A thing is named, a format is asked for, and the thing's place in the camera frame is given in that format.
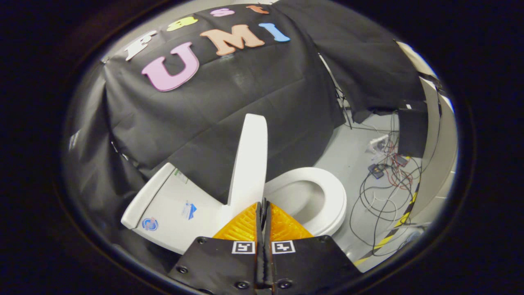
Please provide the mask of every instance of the white cable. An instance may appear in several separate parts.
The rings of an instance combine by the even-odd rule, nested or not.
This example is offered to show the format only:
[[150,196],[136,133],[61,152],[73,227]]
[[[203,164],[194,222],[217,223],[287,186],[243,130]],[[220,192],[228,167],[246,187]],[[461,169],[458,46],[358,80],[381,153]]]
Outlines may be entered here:
[[375,202],[375,200],[382,201],[382,202],[391,202],[391,203],[393,204],[393,206],[395,207],[395,217],[393,218],[393,220],[391,221],[391,224],[389,224],[388,227],[391,227],[391,225],[392,225],[392,224],[396,221],[396,219],[397,219],[398,207],[397,207],[397,204],[395,204],[395,202],[393,202],[392,200],[390,200],[390,198],[397,194],[399,188],[400,188],[400,187],[397,186],[396,191],[395,191],[391,196],[389,196],[389,198],[387,198],[386,200],[376,198],[376,197],[375,197],[375,192],[373,192],[373,201],[371,201],[371,204],[370,204],[368,207],[366,207],[366,210],[369,210],[369,209],[371,208],[371,206],[373,206],[373,203]]

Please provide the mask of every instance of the blue logo sticker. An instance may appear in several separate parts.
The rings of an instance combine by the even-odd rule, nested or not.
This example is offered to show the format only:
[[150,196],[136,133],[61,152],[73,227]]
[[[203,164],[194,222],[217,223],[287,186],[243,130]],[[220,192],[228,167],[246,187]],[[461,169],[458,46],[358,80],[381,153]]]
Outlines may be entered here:
[[144,220],[142,220],[142,227],[146,230],[157,230],[158,222],[154,218],[144,218]]
[[187,220],[193,218],[194,212],[197,210],[195,205],[193,203],[189,203],[189,201],[185,202],[184,209],[182,210],[182,216],[184,216]]

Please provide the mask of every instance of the sticker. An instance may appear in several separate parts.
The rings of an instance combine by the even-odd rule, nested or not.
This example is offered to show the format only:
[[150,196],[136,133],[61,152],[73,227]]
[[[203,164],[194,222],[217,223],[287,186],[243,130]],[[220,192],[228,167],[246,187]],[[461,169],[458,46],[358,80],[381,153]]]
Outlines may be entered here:
[[179,29],[181,27],[192,25],[192,24],[194,24],[196,22],[198,22],[198,19],[196,19],[196,18],[194,18],[192,16],[188,16],[188,17],[185,17],[183,19],[179,19],[179,20],[177,20],[174,23],[169,24],[169,26],[167,27],[166,31],[174,31],[174,30]]
[[216,16],[216,17],[231,15],[233,13],[235,12],[230,10],[229,8],[220,8],[220,9],[213,10],[210,12],[212,16]]
[[197,210],[195,205],[193,203],[189,203],[189,201],[185,202],[184,209],[182,210],[182,216],[184,216],[185,219],[190,220],[194,217],[194,213]]
[[271,242],[273,254],[295,253],[293,241]]
[[125,51],[127,51],[126,61],[129,61],[133,56],[137,55],[140,51],[144,50],[147,47],[147,43],[151,41],[151,36],[156,35],[157,31],[150,31],[149,33],[138,38],[136,41],[127,46]]
[[234,241],[232,254],[254,254],[255,253],[255,242],[254,241]]
[[178,54],[184,62],[185,67],[180,73],[171,75],[163,64],[166,58],[162,56],[146,65],[142,70],[142,74],[149,78],[151,84],[158,91],[169,91],[178,88],[195,75],[200,65],[197,57],[189,48],[191,44],[191,42],[186,42],[173,48],[170,52],[173,55]]
[[244,49],[244,42],[247,47],[257,47],[264,45],[264,41],[260,40],[253,34],[247,25],[236,25],[231,27],[231,34],[219,29],[213,29],[200,33],[200,36],[205,36],[213,42],[218,51],[217,55],[228,55],[235,52],[235,47]]
[[154,218],[144,218],[144,220],[142,220],[142,227],[145,230],[151,230],[151,231],[157,230],[158,229],[158,222]]
[[174,170],[174,175],[176,177],[178,177],[178,179],[182,180],[183,183],[185,183],[185,184],[188,183],[189,178],[187,178],[184,174],[182,174],[182,172],[180,172],[180,170],[178,170],[178,168],[176,168]]
[[277,27],[275,27],[275,24],[262,23],[262,24],[258,24],[258,26],[266,28],[266,30],[268,30],[273,35],[273,37],[275,38],[275,41],[287,42],[287,41],[291,40],[288,36],[282,34],[282,32],[279,31],[277,29]]
[[249,5],[249,6],[246,6],[246,8],[251,8],[254,12],[258,12],[262,14],[269,14],[269,12],[262,10],[262,7],[260,6]]

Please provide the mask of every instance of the yellow letter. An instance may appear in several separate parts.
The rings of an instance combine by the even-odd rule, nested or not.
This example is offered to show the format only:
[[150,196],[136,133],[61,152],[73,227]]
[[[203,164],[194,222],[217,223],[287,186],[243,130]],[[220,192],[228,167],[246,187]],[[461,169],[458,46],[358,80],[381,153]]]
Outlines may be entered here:
[[198,22],[198,19],[195,19],[192,16],[185,17],[183,19],[179,19],[174,23],[169,24],[166,31],[174,31],[176,29],[179,29],[181,27],[189,26],[194,23]]
[[213,29],[202,32],[200,36],[209,38],[216,46],[217,55],[228,55],[235,52],[235,47],[244,49],[244,41],[247,47],[257,47],[264,45],[264,41],[255,36],[247,27],[247,25],[236,25],[231,27],[231,34],[222,30]]

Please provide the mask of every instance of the toilet seat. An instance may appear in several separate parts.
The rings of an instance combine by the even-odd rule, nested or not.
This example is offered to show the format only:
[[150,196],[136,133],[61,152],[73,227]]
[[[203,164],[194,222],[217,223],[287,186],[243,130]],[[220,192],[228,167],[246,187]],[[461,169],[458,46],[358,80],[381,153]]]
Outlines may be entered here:
[[[303,223],[302,226],[313,236],[332,235],[335,233],[344,221],[347,199],[344,186],[330,172],[315,167],[303,167],[285,172],[265,184],[264,196],[266,196],[268,201],[286,211],[286,207],[289,208],[289,206],[286,206],[285,203],[279,204],[277,199],[272,200],[271,195],[275,191],[298,181],[312,182],[318,185],[324,193],[322,208],[316,216]],[[306,202],[294,204],[292,208],[294,212],[288,212],[288,214],[293,216],[297,211],[296,207],[300,210],[300,208],[305,206]]]

